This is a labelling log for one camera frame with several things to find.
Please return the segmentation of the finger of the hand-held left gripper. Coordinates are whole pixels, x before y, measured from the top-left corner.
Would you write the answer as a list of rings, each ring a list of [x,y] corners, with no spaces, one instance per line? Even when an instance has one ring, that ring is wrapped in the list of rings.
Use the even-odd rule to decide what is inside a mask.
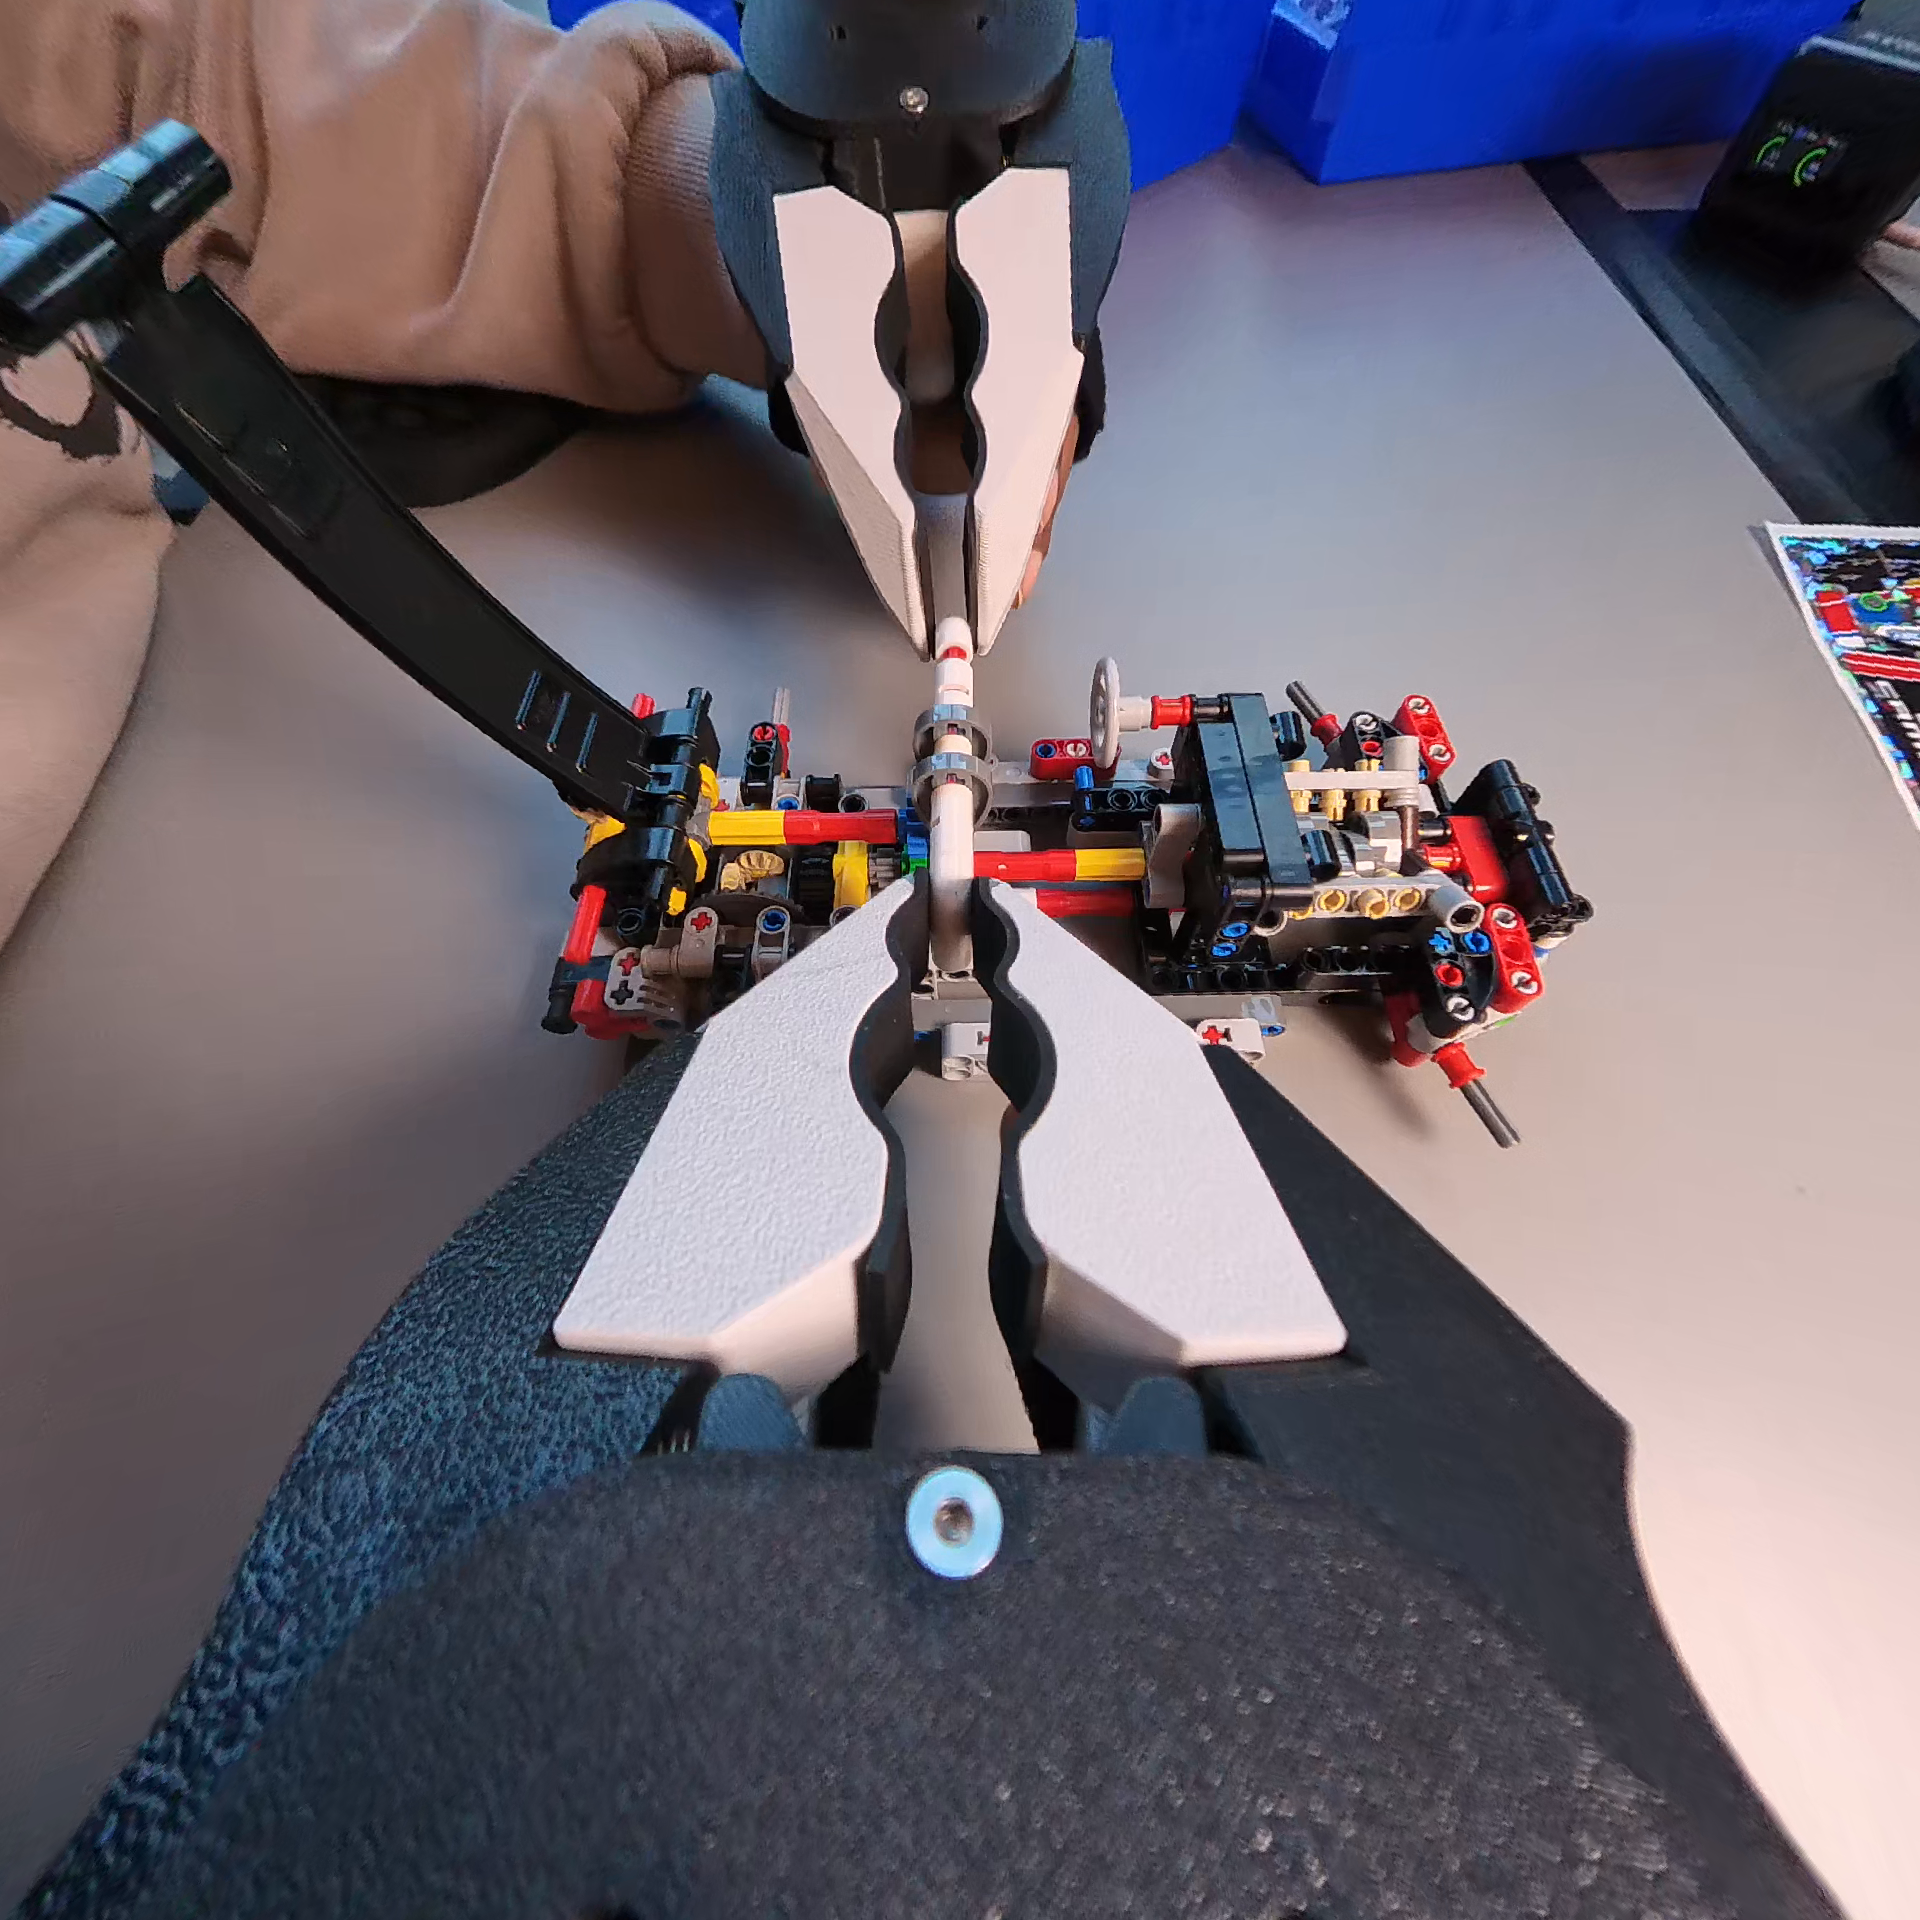
[[[783,380],[868,577],[903,634],[928,654],[919,505],[903,472],[904,388],[883,346],[904,312],[893,221],[833,184],[775,196],[790,370]]]
[[[980,316],[969,582],[985,654],[1020,597],[1085,362],[1071,337],[1069,174],[1005,168],[952,212],[950,260]]]

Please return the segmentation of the person's left forearm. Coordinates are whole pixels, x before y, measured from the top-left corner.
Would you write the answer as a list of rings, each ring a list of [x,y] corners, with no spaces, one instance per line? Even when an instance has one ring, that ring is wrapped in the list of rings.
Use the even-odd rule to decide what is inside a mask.
[[[620,414],[764,381],[713,237],[713,86],[672,7],[141,5],[136,101],[224,154],[175,250],[295,368]]]

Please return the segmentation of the multicoloured lego car chassis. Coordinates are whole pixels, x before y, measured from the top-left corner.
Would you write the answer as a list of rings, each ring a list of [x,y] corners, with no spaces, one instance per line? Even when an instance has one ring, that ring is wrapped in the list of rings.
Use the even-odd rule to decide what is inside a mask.
[[[724,1013],[896,880],[929,868],[929,806],[965,793],[973,877],[1065,924],[1199,1041],[1259,1061],[1288,1002],[1358,1006],[1389,1056],[1436,1066],[1501,1144],[1519,1132],[1472,1041],[1544,991],[1544,960],[1592,916],[1541,790],[1492,758],[1459,796],[1436,702],[1326,710],[1300,682],[1127,695],[1093,673],[1088,728],[993,757],[965,706],[935,703],[893,783],[801,772],[790,688],[742,736],[737,769],[638,700],[663,744],[667,812],[691,798],[687,864],[639,898],[636,829],[588,812],[541,1029],[661,1041]]]

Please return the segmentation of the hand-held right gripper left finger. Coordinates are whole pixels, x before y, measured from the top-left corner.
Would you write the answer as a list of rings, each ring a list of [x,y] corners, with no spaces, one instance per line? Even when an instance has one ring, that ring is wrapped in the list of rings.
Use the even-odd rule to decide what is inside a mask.
[[[920,882],[903,877],[711,1018],[551,1333],[811,1396],[893,1362]]]

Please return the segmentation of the black mesh pad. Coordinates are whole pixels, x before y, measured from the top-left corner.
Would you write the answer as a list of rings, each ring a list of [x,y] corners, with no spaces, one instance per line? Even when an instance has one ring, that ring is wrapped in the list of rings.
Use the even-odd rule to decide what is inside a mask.
[[[592,409],[541,393],[295,380],[375,477],[415,511],[509,484],[593,420]]]

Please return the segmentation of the black device green display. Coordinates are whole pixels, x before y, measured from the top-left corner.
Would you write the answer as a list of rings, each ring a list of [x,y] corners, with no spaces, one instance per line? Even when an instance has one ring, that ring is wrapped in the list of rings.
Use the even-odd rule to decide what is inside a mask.
[[[1917,39],[1852,21],[1806,39],[1719,160],[1695,226],[1838,268],[1917,194]]]

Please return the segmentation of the person's left hand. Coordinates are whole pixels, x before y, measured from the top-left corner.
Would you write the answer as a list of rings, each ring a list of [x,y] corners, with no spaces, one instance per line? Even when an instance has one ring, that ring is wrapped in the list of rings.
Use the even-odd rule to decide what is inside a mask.
[[[1047,479],[1039,522],[1036,528],[1029,552],[1023,558],[1022,574],[1020,574],[1020,580],[1017,580],[1017,590],[1015,590],[1015,597],[1009,600],[1009,610],[1020,610],[1020,605],[1030,597],[1030,591],[1038,585],[1039,569],[1041,569],[1044,558],[1047,558],[1049,545],[1052,545],[1054,520],[1059,516],[1059,510],[1063,505],[1063,496],[1065,496],[1065,488],[1067,488],[1067,481],[1069,481],[1069,476],[1071,476],[1071,463],[1073,463],[1073,457],[1076,457],[1076,441],[1079,441],[1079,420],[1076,420],[1076,416],[1069,416],[1067,428],[1063,432],[1063,444],[1059,445],[1059,457],[1056,457],[1056,462],[1052,465],[1052,472],[1049,472],[1049,479]]]

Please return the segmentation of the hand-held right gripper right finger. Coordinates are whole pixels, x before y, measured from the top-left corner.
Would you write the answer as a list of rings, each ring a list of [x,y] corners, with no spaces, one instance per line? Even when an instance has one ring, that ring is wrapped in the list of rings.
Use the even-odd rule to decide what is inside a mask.
[[[1219,1082],[1240,1061],[999,880],[976,885],[1001,1129],[991,1305],[1015,1364],[1141,1375],[1321,1359],[1345,1329]]]

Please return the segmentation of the holographic sticker sheet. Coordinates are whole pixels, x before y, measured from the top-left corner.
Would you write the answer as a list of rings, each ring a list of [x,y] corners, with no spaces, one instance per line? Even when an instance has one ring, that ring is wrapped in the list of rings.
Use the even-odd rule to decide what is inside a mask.
[[[1769,522],[1807,634],[1917,815],[1917,528]]]

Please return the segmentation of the blue plastic storage bin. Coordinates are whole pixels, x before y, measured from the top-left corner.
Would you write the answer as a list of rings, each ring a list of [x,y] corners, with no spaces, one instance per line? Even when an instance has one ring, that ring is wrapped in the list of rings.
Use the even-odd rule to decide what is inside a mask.
[[[1848,2],[1275,5],[1245,110],[1316,182],[1737,130]]]
[[[1084,39],[1107,39],[1143,190],[1225,149],[1272,2],[1079,2]]]

